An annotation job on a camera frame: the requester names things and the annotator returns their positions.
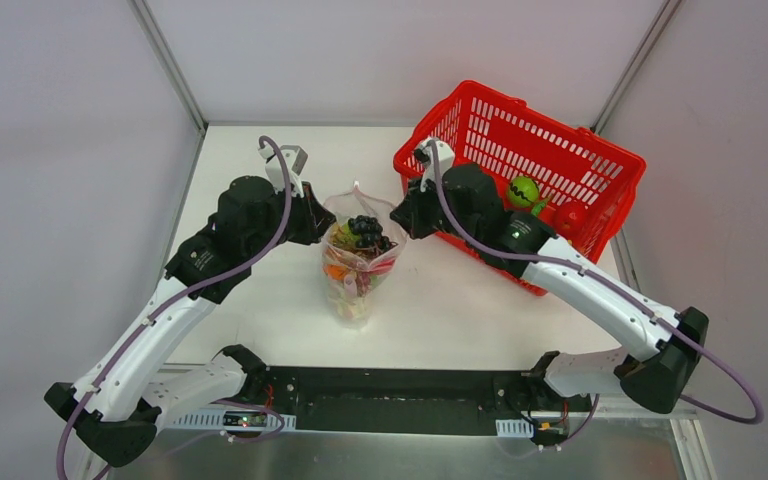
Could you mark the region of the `dark grape bunch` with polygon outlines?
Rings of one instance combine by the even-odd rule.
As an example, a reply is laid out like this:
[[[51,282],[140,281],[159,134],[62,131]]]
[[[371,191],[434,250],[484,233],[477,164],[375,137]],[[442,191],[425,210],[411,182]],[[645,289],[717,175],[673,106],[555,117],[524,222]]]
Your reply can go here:
[[[376,217],[358,215],[349,218],[347,226],[357,249],[374,248],[382,239],[383,227]]]

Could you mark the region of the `clear zip top bag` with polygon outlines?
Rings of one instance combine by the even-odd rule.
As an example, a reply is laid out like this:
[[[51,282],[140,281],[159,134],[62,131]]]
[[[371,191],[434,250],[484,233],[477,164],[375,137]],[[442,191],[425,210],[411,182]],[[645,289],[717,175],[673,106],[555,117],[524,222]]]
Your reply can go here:
[[[404,230],[390,219],[390,213],[395,208],[395,205],[387,200],[367,194],[361,190],[359,183],[354,183],[348,191],[328,198],[325,202],[325,207],[336,216],[336,222],[328,229],[326,235],[323,237],[321,262],[322,272],[325,278],[325,291],[328,282],[340,282],[330,280],[323,271],[323,265],[344,265],[350,268],[352,272],[345,277],[342,283],[355,283],[359,287],[361,294],[369,299],[371,307],[370,312],[372,312],[375,290],[382,285],[395,266],[386,274],[374,275],[367,271],[368,264],[373,258],[378,256],[381,251],[388,250],[391,242],[397,242],[400,245],[401,255],[407,242],[407,236]],[[374,248],[356,248],[353,251],[340,250],[330,245],[328,242],[329,234],[334,226],[345,224],[349,218],[358,215],[372,216],[379,220],[383,227],[380,243]],[[362,328],[365,326],[346,326],[338,319],[337,315],[336,318],[342,326],[347,328]]]

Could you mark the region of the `orange fruit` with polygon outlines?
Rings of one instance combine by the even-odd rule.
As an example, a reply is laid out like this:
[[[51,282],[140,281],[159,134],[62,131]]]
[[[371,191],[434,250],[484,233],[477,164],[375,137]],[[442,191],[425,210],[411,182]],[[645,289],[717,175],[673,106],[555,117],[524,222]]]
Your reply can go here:
[[[342,283],[345,277],[352,272],[350,268],[336,264],[324,264],[323,271],[330,280],[340,283]]]

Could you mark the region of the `green mangosteen fruit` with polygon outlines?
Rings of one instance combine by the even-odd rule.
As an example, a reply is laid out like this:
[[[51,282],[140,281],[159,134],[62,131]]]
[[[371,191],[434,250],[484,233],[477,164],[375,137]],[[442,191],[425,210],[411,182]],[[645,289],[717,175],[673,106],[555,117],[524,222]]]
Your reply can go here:
[[[516,208],[530,209],[540,198],[539,188],[531,177],[520,175],[508,183],[506,198]]]

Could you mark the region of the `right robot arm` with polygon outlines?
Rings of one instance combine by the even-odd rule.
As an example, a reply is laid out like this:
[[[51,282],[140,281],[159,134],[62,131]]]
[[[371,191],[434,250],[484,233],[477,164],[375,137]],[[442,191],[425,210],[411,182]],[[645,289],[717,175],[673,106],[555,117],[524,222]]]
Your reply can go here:
[[[589,354],[545,353],[530,372],[532,404],[550,410],[566,397],[623,393],[652,412],[672,412],[700,359],[687,342],[704,342],[707,317],[694,307],[678,312],[660,305],[607,276],[532,214],[506,209],[494,180],[479,166],[455,166],[442,180],[443,199],[433,180],[410,180],[391,219],[413,239],[472,236],[503,252],[478,255],[560,298],[620,344]]]

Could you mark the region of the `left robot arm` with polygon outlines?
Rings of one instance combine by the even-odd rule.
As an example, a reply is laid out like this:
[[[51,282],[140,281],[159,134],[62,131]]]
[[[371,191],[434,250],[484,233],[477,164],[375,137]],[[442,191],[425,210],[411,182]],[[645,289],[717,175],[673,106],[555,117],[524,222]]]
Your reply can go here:
[[[109,466],[138,459],[157,434],[217,400],[257,402],[265,363],[231,345],[172,380],[154,375],[190,331],[252,273],[269,241],[316,244],[336,217],[303,181],[290,197],[259,176],[233,180],[206,224],[171,257],[143,311],[103,359],[73,383],[56,382],[45,402]]]

